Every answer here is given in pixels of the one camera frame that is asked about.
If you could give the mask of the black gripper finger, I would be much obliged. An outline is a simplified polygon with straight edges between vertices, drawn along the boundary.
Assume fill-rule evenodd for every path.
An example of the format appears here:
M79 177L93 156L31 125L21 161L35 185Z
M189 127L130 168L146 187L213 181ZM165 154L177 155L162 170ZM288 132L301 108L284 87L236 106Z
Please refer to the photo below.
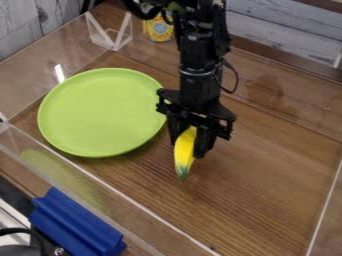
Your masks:
M201 159L213 149L218 136L218 125L202 125L197 128L197 137L194 144L194 157Z
M188 129L188 123L177 116L167 117L167 127L170 133L172 144L176 144L178 137Z

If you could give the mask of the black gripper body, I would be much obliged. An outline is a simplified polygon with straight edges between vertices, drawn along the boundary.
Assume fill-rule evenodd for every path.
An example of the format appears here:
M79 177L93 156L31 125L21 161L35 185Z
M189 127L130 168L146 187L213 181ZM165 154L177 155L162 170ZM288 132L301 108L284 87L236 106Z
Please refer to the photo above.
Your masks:
M157 111L166 117L177 116L188 123L188 128L217 124L217 137L229 140L237 115L220 100L222 77L221 68L210 72L182 70L181 88L157 91Z

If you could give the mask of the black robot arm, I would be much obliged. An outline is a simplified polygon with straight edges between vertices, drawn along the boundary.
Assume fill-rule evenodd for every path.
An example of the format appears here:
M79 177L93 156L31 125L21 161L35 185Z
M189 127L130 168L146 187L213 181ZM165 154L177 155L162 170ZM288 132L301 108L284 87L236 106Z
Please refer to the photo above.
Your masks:
M218 138L230 139L237 120L221 103L225 59L232 37L226 21L226 0L123 0L142 20L162 17L174 26L181 52L181 87L157 91L157 110L167 116L170 138L196 129L194 156L202 158Z

